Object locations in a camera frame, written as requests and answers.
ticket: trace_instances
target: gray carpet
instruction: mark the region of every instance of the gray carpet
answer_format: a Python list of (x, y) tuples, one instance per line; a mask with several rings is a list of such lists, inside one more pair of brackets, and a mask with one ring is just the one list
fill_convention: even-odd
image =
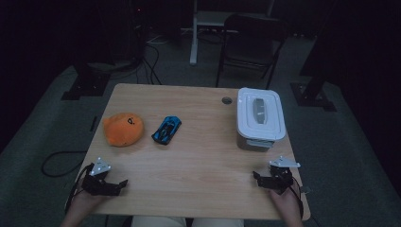
[[(201, 36), (218, 41), (216, 36)], [(155, 72), (164, 85), (215, 85), (219, 45), (200, 41), (198, 64), (189, 65), (191, 41), (183, 36), (181, 44), (152, 44), (160, 52)], [(337, 108), (299, 107), (289, 84), (307, 83), (300, 69), (313, 41), (290, 38), (285, 44), (270, 88), (282, 100), (288, 134), (313, 217), (321, 226), (401, 226), (401, 200), (393, 190), (375, 154), (340, 89), (325, 84), (323, 90)], [(147, 48), (146, 59), (154, 63), (156, 52)], [(41, 101), (0, 156), (0, 226), (58, 226), (63, 206), (78, 170), (60, 178), (42, 174), (41, 165), (51, 153), (86, 150), (94, 136), (94, 117), (101, 117), (117, 83), (148, 83), (144, 66), (137, 71), (114, 73), (104, 96), (61, 101), (77, 74), (72, 67), (55, 78)], [(220, 87), (263, 89), (259, 72), (227, 68)], [(83, 159), (84, 154), (62, 155), (46, 166), (46, 171), (62, 173)], [(108, 226), (121, 226), (126, 217), (112, 216)], [(105, 216), (91, 215), (82, 226), (103, 226)], [(284, 226), (282, 221), (246, 220), (247, 227)], [(310, 219), (305, 226), (317, 226)]]

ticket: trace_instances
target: black chair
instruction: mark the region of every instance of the black chair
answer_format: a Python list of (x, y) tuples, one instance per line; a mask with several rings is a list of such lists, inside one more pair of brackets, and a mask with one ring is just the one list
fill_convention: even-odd
[(262, 79), (270, 69), (266, 85), (269, 89), (280, 49), (288, 34), (288, 24), (279, 19), (243, 13), (229, 16), (224, 22), (216, 87), (224, 65), (233, 65), (263, 69)]

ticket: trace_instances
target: wooden table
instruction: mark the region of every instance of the wooden table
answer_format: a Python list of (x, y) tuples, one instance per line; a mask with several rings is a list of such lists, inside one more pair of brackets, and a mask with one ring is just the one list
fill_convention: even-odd
[[(256, 185), (253, 170), (268, 171), (268, 161), (283, 155), (294, 160), (286, 136), (267, 152), (236, 145), (237, 89), (118, 84), (103, 117), (139, 114), (145, 135), (135, 144), (107, 144), (102, 123), (82, 166), (101, 157), (112, 166), (108, 183), (126, 179), (119, 197), (96, 209), (98, 214), (189, 218), (278, 219), (266, 191)], [(222, 103), (230, 97), (232, 104)], [(168, 115), (182, 125), (169, 145), (150, 137)], [(298, 169), (294, 177), (302, 184)], [(310, 211), (303, 195), (304, 219)]]

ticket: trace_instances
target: dark background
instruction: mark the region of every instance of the dark background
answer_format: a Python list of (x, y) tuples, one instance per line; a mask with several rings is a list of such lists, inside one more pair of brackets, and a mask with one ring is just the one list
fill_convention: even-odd
[[(262, 0), (200, 0), (199, 9), (244, 11), (244, 2), (249, 7), (245, 10), (265, 11)], [(184, 0), (7, 0), (0, 4), (0, 150), (77, 54), (84, 61), (129, 59), (136, 51), (132, 46), (127, 52), (135, 37), (128, 35), (133, 27), (150, 25), (179, 39), (180, 27), (192, 26), (193, 3)], [(277, 0), (272, 12), (273, 17), (287, 20), (293, 33), (318, 37), (302, 75), (341, 88), (398, 192), (400, 9), (391, 0)]]

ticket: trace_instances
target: stuffed toy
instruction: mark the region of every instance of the stuffed toy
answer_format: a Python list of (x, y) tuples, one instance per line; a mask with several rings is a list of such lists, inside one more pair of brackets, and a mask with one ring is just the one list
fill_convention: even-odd
[(103, 119), (103, 129), (111, 146), (126, 147), (144, 135), (144, 121), (135, 113), (118, 113)]

